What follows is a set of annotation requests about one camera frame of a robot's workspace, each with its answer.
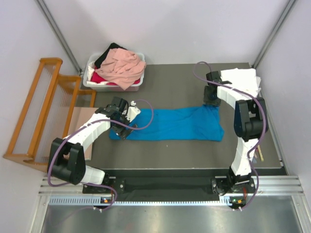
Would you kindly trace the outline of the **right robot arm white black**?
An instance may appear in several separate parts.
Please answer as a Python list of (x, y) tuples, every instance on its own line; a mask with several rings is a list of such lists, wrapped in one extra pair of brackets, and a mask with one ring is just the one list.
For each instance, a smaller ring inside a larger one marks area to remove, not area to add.
[(204, 102), (219, 106), (226, 102), (234, 109), (234, 132), (238, 138), (235, 158), (229, 167), (225, 179), (213, 179), (213, 190), (219, 195), (228, 192), (247, 191), (254, 185), (251, 178), (252, 160), (255, 149), (268, 131), (265, 100), (258, 97), (258, 83), (245, 84), (233, 75), (237, 69), (211, 71), (206, 75), (207, 86), (204, 89)]

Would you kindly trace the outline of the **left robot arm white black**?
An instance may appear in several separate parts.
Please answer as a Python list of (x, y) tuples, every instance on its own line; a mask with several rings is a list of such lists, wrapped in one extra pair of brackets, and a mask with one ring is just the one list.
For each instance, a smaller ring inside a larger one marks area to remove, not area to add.
[(99, 192), (110, 188), (105, 172), (86, 165), (86, 150), (103, 133), (113, 130), (125, 139), (137, 125), (130, 123), (141, 113), (136, 102), (114, 97), (111, 104), (98, 108), (79, 129), (64, 138), (52, 141), (48, 162), (48, 177), (56, 177), (65, 183), (92, 183)]

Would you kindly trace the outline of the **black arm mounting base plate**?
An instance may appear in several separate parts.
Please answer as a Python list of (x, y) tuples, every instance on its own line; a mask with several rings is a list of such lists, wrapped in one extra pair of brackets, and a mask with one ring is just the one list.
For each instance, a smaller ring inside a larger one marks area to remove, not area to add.
[(235, 176), (230, 169), (110, 169), (101, 182), (119, 193), (134, 190), (203, 190), (215, 194), (252, 193), (251, 174)]

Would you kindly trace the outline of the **blue t shirt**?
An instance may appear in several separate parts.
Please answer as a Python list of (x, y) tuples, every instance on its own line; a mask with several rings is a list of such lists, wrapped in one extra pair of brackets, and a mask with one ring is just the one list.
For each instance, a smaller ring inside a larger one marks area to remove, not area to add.
[(180, 109), (155, 109), (152, 123), (144, 130), (133, 131), (127, 140), (208, 140), (222, 141), (219, 108), (197, 106)]

